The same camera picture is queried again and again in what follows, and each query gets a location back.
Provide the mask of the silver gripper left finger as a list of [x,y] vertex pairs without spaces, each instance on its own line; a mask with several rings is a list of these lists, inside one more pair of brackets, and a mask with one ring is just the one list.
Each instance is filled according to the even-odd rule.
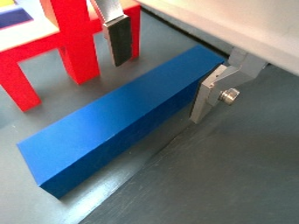
[[113,62],[122,66],[133,58],[131,18],[119,0],[90,0],[101,18]]

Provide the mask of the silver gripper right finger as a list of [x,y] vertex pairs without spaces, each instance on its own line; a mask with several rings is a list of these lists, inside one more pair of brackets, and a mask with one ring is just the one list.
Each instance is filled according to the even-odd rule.
[[253,81],[268,66],[268,61],[257,55],[234,48],[229,56],[229,66],[219,65],[199,85],[191,120],[199,123],[219,102],[231,105],[239,97],[237,87]]

